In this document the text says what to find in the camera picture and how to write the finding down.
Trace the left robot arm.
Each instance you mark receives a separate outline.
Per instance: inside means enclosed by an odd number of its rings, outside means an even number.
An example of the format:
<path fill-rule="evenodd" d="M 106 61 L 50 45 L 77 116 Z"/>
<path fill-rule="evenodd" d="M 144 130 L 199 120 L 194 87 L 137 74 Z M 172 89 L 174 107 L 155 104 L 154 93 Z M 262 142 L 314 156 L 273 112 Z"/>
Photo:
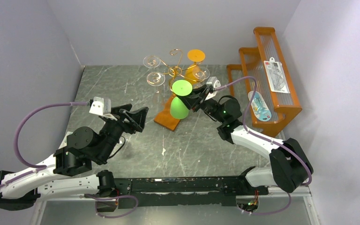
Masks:
<path fill-rule="evenodd" d="M 69 102 L 87 106 L 103 120 L 99 132 L 80 127 L 66 137 L 66 145 L 38 164 L 26 163 L 21 172 L 0 171 L 0 209 L 17 211 L 32 207 L 38 200 L 60 194 L 109 197 L 117 193 L 113 174 L 103 170 L 81 177 L 93 164 L 105 165 L 123 133 L 142 132 L 149 109 L 132 110 L 131 104 L 113 107 L 110 100 Z"/>

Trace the orange plastic goblet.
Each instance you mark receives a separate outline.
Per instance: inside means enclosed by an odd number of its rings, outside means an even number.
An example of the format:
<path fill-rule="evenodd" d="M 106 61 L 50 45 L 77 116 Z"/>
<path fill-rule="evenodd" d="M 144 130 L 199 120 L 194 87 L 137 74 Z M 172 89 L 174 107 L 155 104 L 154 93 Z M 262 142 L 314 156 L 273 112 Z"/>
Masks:
<path fill-rule="evenodd" d="M 197 83 L 197 78 L 194 76 L 193 71 L 204 61 L 205 53 L 199 49 L 192 49 L 187 53 L 187 57 L 192 61 L 192 64 L 186 69 L 184 79 L 191 84 L 195 84 Z"/>

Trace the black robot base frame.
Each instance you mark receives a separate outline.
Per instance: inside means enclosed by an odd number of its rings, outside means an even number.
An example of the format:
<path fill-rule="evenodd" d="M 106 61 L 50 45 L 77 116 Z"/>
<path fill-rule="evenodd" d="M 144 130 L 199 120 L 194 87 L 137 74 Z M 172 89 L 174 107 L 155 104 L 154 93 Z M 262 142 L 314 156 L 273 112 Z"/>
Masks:
<path fill-rule="evenodd" d="M 97 174 L 99 199 L 119 197 L 119 209 L 150 206 L 236 206 L 237 196 L 267 195 L 265 186 L 253 187 L 246 173 L 235 176 L 177 178 L 114 178 L 104 170 Z"/>

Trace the green plastic goblet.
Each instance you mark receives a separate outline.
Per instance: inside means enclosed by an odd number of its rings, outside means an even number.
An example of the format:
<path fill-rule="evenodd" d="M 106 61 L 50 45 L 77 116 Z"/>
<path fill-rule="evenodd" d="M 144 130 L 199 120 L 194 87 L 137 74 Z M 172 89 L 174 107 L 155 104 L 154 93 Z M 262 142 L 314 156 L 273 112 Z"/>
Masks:
<path fill-rule="evenodd" d="M 177 80 L 173 83 L 172 92 L 175 94 L 175 97 L 170 105 L 170 114 L 173 118 L 182 120 L 188 116 L 189 109 L 182 102 L 180 97 L 189 95 L 192 90 L 192 84 L 186 80 Z"/>

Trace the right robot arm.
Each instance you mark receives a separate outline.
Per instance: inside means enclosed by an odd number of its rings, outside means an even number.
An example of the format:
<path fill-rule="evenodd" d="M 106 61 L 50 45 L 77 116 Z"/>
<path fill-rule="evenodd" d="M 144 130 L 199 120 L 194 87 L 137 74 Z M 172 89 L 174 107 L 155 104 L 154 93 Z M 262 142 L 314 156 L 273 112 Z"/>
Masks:
<path fill-rule="evenodd" d="M 292 193 L 299 186 L 311 183 L 314 170 L 297 140 L 277 139 L 248 128 L 240 121 L 241 107 L 235 97 L 227 95 L 223 97 L 225 101 L 216 101 L 210 97 L 212 93 L 213 88 L 204 85 L 178 98 L 187 109 L 202 110 L 213 121 L 219 122 L 217 131 L 222 140 L 246 147 L 270 163 L 266 167 L 251 167 L 241 175 L 239 189 L 242 193 L 251 194 L 262 186 L 276 186 Z"/>

